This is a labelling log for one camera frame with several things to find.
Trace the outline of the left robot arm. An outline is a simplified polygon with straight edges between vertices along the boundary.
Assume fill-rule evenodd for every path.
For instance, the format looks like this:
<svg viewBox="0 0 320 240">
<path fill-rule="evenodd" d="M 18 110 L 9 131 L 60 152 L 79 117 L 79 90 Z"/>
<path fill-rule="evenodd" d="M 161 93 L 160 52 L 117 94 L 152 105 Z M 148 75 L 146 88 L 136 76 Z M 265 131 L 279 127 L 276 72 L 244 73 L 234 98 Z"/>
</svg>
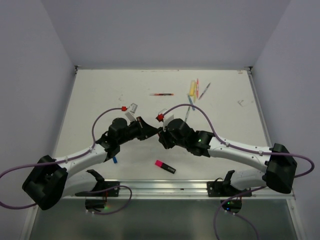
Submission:
<svg viewBox="0 0 320 240">
<path fill-rule="evenodd" d="M 120 152 L 120 145 L 134 139 L 146 140 L 158 131 L 140 116 L 130 124 L 124 118 L 116 118 L 108 131 L 85 152 L 59 159 L 43 156 L 22 184 L 22 189 L 42 210 L 48 210 L 63 197 L 72 176 L 112 159 Z"/>
</svg>

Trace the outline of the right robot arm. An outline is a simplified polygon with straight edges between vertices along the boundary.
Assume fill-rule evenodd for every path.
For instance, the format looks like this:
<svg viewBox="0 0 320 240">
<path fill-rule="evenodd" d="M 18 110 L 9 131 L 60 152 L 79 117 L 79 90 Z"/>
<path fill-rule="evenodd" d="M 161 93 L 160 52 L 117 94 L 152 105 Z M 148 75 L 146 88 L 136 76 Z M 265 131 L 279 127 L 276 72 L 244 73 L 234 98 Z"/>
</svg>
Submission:
<svg viewBox="0 0 320 240">
<path fill-rule="evenodd" d="M 227 159 L 250 166 L 244 171 L 227 173 L 222 185 L 227 196 L 255 187 L 268 187 L 282 194 L 292 191 L 298 164 L 282 144 L 261 147 L 228 140 L 221 143 L 214 133 L 193 130 L 180 118 L 170 121 L 158 135 L 165 149 L 179 146 L 198 157 Z"/>
</svg>

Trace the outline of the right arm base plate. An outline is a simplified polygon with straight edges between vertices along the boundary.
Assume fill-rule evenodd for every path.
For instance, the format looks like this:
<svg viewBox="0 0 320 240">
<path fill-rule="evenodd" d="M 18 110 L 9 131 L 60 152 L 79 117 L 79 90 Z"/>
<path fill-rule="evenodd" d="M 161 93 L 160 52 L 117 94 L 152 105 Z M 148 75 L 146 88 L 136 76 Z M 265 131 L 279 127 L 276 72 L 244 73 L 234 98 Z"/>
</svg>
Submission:
<svg viewBox="0 0 320 240">
<path fill-rule="evenodd" d="M 232 197 L 240 193 L 246 193 L 248 190 L 238 190 L 230 184 L 224 184 L 221 178 L 206 182 L 208 197 Z"/>
</svg>

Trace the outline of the pink highlighter cap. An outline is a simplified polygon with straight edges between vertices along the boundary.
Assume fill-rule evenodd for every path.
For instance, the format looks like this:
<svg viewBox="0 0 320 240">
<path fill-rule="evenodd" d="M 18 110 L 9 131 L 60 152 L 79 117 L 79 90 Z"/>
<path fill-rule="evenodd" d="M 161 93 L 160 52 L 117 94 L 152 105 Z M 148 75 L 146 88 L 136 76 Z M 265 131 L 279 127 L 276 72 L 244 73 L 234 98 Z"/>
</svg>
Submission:
<svg viewBox="0 0 320 240">
<path fill-rule="evenodd" d="M 158 166 L 158 167 L 160 167 L 160 168 L 162 168 L 163 167 L 163 162 L 162 161 L 160 161 L 160 160 L 156 160 L 156 162 L 155 162 L 155 165 L 156 166 Z"/>
</svg>

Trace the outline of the red orange-tipped pen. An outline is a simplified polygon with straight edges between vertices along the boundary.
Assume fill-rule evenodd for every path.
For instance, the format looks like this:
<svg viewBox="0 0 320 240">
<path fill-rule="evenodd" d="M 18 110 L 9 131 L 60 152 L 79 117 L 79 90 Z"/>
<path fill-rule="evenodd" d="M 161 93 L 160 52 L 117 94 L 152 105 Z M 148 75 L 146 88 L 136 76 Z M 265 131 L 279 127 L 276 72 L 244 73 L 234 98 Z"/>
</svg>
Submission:
<svg viewBox="0 0 320 240">
<path fill-rule="evenodd" d="M 150 93 L 151 97 L 161 97 L 161 96 L 174 96 L 174 93 Z"/>
</svg>

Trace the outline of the black highlighter body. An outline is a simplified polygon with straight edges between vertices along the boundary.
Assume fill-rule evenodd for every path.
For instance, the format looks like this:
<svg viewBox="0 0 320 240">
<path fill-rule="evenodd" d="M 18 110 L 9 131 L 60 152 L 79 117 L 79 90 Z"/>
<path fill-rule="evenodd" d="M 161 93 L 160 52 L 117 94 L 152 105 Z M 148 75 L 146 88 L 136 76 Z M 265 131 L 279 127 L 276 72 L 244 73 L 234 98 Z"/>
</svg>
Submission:
<svg viewBox="0 0 320 240">
<path fill-rule="evenodd" d="M 175 172 L 176 172 L 176 169 L 172 168 L 171 166 L 169 166 L 169 165 L 167 165 L 167 164 L 165 164 L 165 163 L 163 163 L 163 164 L 161 165 L 161 168 L 164 169 L 164 170 L 166 170 L 167 172 L 172 173 L 172 174 L 175 174 Z"/>
</svg>

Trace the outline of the green clear pen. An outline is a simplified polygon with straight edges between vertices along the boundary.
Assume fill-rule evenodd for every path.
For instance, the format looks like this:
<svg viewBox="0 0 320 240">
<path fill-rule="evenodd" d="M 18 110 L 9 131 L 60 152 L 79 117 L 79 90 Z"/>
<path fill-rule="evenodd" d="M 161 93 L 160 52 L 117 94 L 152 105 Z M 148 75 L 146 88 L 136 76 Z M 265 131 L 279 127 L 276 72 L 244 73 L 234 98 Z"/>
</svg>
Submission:
<svg viewBox="0 0 320 240">
<path fill-rule="evenodd" d="M 186 111 L 186 115 L 185 115 L 185 118 L 184 118 L 184 121 L 187 122 L 188 120 L 188 117 L 189 117 L 189 114 L 190 114 L 190 110 L 191 110 L 191 107 L 189 106 L 187 111 Z"/>
</svg>

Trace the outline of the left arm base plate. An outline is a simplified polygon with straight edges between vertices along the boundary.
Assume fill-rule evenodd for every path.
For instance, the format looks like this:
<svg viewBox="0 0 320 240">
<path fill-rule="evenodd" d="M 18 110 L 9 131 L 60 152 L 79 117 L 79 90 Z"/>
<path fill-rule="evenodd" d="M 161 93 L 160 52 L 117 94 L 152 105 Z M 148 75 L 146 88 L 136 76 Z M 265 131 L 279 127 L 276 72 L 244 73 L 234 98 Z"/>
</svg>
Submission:
<svg viewBox="0 0 320 240">
<path fill-rule="evenodd" d="M 76 197 L 118 197 L 120 191 L 119 181 L 99 181 L 92 190 L 75 194 Z"/>
</svg>

